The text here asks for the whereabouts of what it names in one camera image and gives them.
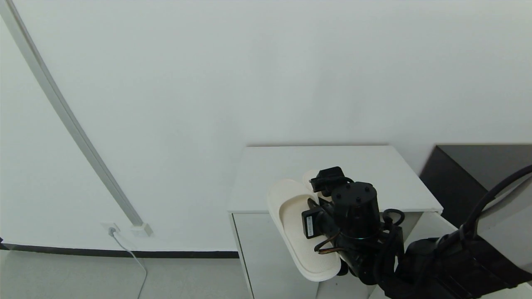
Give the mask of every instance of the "white cabinet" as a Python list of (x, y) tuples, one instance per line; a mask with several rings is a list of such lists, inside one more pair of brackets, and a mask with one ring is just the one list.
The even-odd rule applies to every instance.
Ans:
[(314, 298), (318, 283), (301, 275), (269, 214), (233, 214), (255, 299)]

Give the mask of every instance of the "white slipper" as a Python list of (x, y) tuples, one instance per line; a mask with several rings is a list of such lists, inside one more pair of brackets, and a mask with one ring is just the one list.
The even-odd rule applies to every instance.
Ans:
[(314, 252), (314, 247), (325, 241), (326, 236), (305, 237), (301, 213), (309, 209), (309, 197), (317, 202), (312, 190), (300, 182), (282, 180), (268, 192), (268, 210), (301, 274), (311, 281), (324, 281), (340, 271), (340, 255), (336, 252), (323, 255)]

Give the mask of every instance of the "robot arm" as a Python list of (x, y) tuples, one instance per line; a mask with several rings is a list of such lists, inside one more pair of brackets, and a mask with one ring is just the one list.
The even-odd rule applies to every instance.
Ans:
[[(332, 200), (309, 201), (303, 227), (312, 221), (315, 229), (305, 235), (326, 235), (314, 251), (340, 253), (339, 275), (349, 271), (364, 284), (378, 284), (391, 299), (478, 298), (532, 280), (531, 172), (532, 165), (490, 190), (459, 230), (415, 241), (405, 252), (401, 211), (386, 210), (381, 221), (371, 184), (346, 178), (340, 167), (322, 170), (310, 183), (314, 192)], [(485, 210), (516, 181), (521, 184)], [(396, 221), (394, 214), (400, 216)], [(329, 242), (332, 248), (323, 248)]]

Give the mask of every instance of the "floor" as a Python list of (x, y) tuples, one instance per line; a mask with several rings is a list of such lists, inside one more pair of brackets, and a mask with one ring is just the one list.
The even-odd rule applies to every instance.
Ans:
[[(141, 259), (140, 298), (249, 299), (239, 259)], [(0, 251), (0, 298), (137, 298), (144, 271), (131, 258)]]

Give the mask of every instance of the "electrical outlet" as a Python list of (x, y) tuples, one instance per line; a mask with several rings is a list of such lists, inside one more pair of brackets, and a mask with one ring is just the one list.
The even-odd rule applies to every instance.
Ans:
[(100, 225), (105, 228), (105, 232), (109, 232), (109, 228), (111, 227), (117, 230), (117, 232), (120, 232), (120, 229), (114, 222), (100, 222)]
[(143, 223), (141, 226), (132, 226), (131, 233), (135, 237), (147, 238), (153, 234), (152, 228), (147, 223)]

